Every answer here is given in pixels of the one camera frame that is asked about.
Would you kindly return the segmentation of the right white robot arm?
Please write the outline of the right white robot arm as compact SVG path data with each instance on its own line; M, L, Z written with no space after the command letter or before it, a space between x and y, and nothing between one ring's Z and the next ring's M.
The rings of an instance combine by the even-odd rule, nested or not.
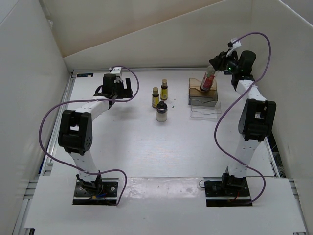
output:
M256 54L249 50L241 55L229 50L209 60L215 71L231 73L231 84L245 103L239 119L240 138L233 161L220 181L208 182L205 186L213 196L234 196L246 189L246 171L251 168L249 164L254 152L272 131L276 103L262 96L256 86L251 74L255 60Z

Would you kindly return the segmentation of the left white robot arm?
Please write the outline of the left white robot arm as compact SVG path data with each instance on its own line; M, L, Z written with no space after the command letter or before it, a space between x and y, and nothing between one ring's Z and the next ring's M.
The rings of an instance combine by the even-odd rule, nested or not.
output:
M132 98L130 78L122 79L120 72L103 75L103 84L93 96L95 101L87 102L76 110L64 110L58 136L58 144L80 168L78 180L86 184L86 191L97 196L102 192L101 174L91 156L93 141L92 122L103 112L109 110L116 99Z

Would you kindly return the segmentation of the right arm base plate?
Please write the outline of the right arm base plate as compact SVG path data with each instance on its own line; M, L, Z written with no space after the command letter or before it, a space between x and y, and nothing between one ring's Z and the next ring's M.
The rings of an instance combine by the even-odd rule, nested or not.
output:
M251 207L248 184L242 190L222 189L221 181L200 180L198 187L205 192L207 207Z

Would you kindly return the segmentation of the red label sauce bottle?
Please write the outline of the red label sauce bottle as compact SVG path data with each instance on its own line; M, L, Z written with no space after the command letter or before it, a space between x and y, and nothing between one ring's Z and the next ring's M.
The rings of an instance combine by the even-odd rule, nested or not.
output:
M216 70L214 69L214 67L212 65L208 66L200 84L201 91L207 92L211 89L213 81L215 79L215 74Z

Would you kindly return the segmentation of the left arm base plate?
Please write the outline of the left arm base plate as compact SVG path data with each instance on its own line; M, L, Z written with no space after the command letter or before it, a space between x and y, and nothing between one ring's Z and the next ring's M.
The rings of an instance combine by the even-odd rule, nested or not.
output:
M88 187L83 181L76 180L73 205L114 206L117 203L118 178L102 178L96 188Z

